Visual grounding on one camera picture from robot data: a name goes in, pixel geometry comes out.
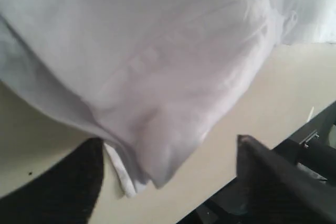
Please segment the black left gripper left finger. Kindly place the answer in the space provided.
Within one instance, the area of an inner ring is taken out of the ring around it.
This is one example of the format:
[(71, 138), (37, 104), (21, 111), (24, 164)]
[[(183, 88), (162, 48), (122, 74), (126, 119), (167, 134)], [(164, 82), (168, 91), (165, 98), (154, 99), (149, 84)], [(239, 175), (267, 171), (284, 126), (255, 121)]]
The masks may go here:
[(88, 223), (104, 179), (102, 140), (90, 138), (1, 198), (1, 223)]

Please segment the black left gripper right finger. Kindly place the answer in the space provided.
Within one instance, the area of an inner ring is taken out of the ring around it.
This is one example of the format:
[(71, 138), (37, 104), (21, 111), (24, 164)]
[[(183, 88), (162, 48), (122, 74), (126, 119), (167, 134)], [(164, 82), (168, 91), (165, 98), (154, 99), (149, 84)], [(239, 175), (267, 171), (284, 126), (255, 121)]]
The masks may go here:
[(250, 223), (335, 223), (335, 188), (250, 135), (237, 137), (237, 181)]

